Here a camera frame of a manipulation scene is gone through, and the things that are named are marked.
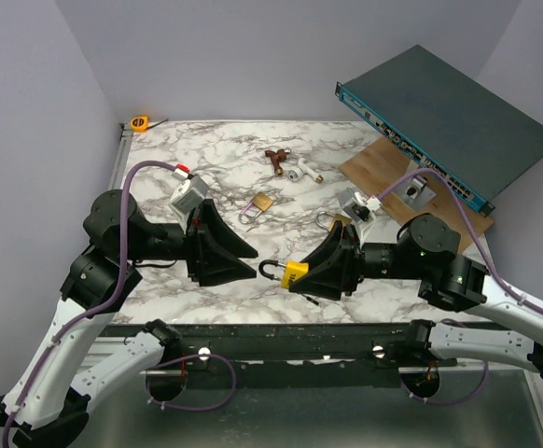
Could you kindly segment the yellow padlock with keys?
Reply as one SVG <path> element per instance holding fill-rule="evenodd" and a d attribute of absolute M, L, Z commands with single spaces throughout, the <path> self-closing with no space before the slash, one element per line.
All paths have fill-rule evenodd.
<path fill-rule="evenodd" d="M 281 275 L 275 275 L 267 271 L 268 267 L 281 268 L 283 272 Z M 272 281 L 278 281 L 284 289 L 289 289 L 297 280 L 307 274 L 308 271 L 308 263 L 294 260 L 283 263 L 277 259 L 264 259 L 258 265 L 258 272 L 263 277 Z"/>

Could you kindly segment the large brass padlock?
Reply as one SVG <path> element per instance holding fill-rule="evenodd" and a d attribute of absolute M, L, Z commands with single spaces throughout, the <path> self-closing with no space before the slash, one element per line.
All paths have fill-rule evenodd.
<path fill-rule="evenodd" d="M 351 224 L 352 219 L 341 213 L 330 213 L 322 211 L 316 215 L 314 222 L 318 228 L 331 231 L 337 222 L 340 222 L 343 226 L 345 226 Z"/>

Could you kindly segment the small brass long-shackle padlock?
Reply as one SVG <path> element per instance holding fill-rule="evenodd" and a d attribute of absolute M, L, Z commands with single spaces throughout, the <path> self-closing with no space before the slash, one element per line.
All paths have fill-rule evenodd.
<path fill-rule="evenodd" d="M 268 194 L 262 191 L 257 192 L 239 212 L 238 223 L 245 229 L 256 227 L 261 216 L 272 207 L 274 202 L 275 200 Z"/>

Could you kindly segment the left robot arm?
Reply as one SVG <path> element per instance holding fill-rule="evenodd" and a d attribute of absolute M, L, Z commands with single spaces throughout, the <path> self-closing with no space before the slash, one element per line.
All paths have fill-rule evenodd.
<path fill-rule="evenodd" d="M 70 267 L 47 334 L 20 380 L 0 396 L 4 446 L 69 446 L 106 397 L 140 371 L 171 368 L 183 355 L 180 334 L 155 319 L 105 360 L 79 369 L 141 282 L 137 262 L 183 261 L 201 287 L 256 277 L 246 260 L 258 252 L 212 200 L 196 200 L 182 216 L 184 223 L 152 223 L 123 189 L 93 202 L 83 222 L 90 244 Z"/>

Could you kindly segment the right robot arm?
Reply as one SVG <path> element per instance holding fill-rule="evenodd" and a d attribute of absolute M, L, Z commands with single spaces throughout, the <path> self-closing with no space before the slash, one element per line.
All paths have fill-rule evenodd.
<path fill-rule="evenodd" d="M 415 321 L 402 345 L 386 358 L 415 366 L 431 358 L 474 358 L 520 367 L 543 379 L 543 300 L 513 288 L 494 268 L 459 254 L 459 242 L 459 233 L 431 214 L 412 219 L 392 244 L 364 243 L 354 225 L 336 224 L 304 259 L 307 273 L 288 289 L 338 301 L 366 279 L 416 280 L 418 297 L 430 305 L 482 317 L 501 328 Z"/>

